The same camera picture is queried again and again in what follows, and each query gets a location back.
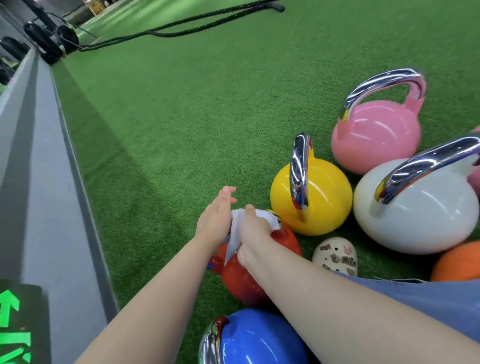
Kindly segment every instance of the chrome kettlebell handle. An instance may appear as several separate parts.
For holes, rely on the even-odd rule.
[[[313,149],[310,136],[301,132],[293,143],[292,160],[290,162],[290,194],[297,210],[308,207],[308,157]]]
[[[427,83],[420,72],[413,68],[401,68],[384,72],[370,77],[350,92],[338,113],[338,118],[340,120],[350,120],[355,107],[368,95],[405,83],[410,84],[407,98],[420,99],[425,96]]]
[[[374,198],[387,205],[415,181],[474,154],[480,156],[480,132],[471,132],[427,149],[391,171],[377,186]],[[479,162],[480,158],[473,166],[479,165]]]
[[[200,342],[198,364],[223,364],[220,339],[223,327],[230,321],[226,316],[217,317]]]

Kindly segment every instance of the green sign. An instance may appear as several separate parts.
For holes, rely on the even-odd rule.
[[[50,364],[48,327],[42,288],[0,279],[0,364]]]

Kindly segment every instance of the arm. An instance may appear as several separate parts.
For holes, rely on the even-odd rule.
[[[234,188],[207,207],[195,237],[138,292],[76,364],[174,363],[206,266],[228,234]]]
[[[323,364],[478,363],[476,342],[299,257],[247,210],[239,261]]]

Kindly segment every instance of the green turf floor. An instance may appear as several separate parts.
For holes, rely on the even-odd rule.
[[[134,0],[90,30],[107,39],[240,1]],[[54,67],[121,305],[193,236],[223,185],[238,187],[239,207],[269,208],[270,184],[298,132],[332,161],[336,112],[366,78],[408,66],[424,72],[421,149],[480,124],[477,0],[283,3],[282,14],[263,11],[180,38],[145,36]],[[375,97],[405,94],[397,87]],[[435,258],[390,252],[353,217],[329,236],[355,244],[361,277],[427,279]],[[306,258],[324,238],[300,237]],[[241,307],[207,273],[178,363],[196,362],[209,320]]]

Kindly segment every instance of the white cloth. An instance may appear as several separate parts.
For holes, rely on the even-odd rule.
[[[278,223],[278,219],[270,211],[255,210],[255,214],[260,218],[266,219],[270,224],[272,231],[280,229],[280,224]],[[230,258],[232,258],[232,255],[235,254],[238,248],[240,248],[241,240],[240,240],[239,228],[244,217],[245,217],[244,208],[232,210],[232,229],[230,233],[230,241],[227,247],[227,254],[225,256],[225,264],[227,264]]]

